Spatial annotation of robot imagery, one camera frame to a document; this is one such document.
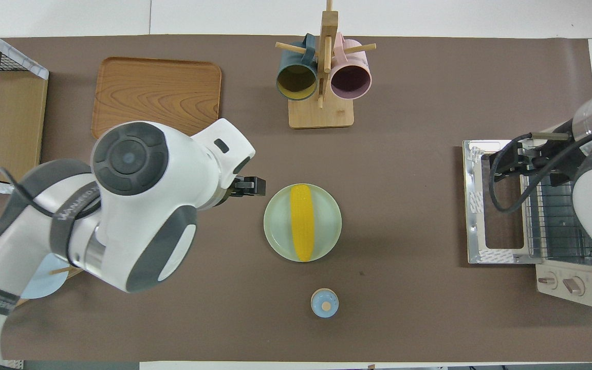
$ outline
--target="white floor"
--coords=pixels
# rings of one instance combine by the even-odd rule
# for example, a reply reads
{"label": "white floor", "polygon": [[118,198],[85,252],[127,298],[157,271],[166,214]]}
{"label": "white floor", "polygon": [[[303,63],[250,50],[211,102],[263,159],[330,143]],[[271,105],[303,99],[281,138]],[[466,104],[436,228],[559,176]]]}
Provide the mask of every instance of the white floor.
{"label": "white floor", "polygon": [[[319,33],[325,0],[0,0],[0,37]],[[587,38],[592,65],[592,0],[335,0],[348,35],[473,38]],[[155,362],[167,368],[366,368],[371,363]],[[377,367],[424,367],[377,363]]]}

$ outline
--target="green plate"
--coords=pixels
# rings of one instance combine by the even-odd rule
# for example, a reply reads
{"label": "green plate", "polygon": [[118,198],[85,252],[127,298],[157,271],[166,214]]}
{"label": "green plate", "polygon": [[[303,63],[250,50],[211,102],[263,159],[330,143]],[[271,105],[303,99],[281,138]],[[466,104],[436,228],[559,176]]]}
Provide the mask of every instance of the green plate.
{"label": "green plate", "polygon": [[[296,255],[291,236],[291,188],[294,183],[280,190],[271,198],[264,212],[264,234],[271,247],[282,257],[303,262]],[[341,234],[341,213],[335,199],[326,190],[310,185],[314,209],[314,251],[310,261],[318,260],[333,249]]]}

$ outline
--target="pink mug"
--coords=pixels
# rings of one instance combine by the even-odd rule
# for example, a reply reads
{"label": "pink mug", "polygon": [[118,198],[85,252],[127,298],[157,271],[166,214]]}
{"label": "pink mug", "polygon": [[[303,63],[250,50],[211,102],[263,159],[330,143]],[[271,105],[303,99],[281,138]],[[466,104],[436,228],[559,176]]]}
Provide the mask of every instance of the pink mug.
{"label": "pink mug", "polygon": [[366,52],[344,54],[344,49],[360,45],[355,40],[345,40],[341,32],[337,33],[331,61],[330,88],[341,99],[357,99],[366,94],[372,85]]}

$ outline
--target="yellow object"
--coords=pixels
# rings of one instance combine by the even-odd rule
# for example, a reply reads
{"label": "yellow object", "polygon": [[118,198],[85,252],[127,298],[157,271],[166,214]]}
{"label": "yellow object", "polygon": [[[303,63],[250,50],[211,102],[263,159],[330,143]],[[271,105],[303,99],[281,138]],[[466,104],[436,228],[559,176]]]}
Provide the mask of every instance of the yellow object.
{"label": "yellow object", "polygon": [[294,249],[301,261],[308,262],[315,250],[315,210],[310,187],[302,183],[294,186],[289,200]]}

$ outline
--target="mug handle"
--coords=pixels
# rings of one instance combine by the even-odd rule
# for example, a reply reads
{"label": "mug handle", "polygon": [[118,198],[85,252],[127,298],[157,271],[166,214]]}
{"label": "mug handle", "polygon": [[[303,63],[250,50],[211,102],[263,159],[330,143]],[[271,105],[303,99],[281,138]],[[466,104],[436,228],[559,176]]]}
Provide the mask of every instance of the mug handle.
{"label": "mug handle", "polygon": [[348,62],[346,54],[344,54],[344,36],[341,35],[341,32],[338,32],[335,36],[335,47],[333,49],[335,51],[335,58],[338,59],[338,63]]}
{"label": "mug handle", "polygon": [[315,51],[317,50],[315,49],[315,35],[307,33],[303,40],[303,47],[305,47],[305,54],[303,54],[301,62],[304,65],[309,65],[315,60]]}

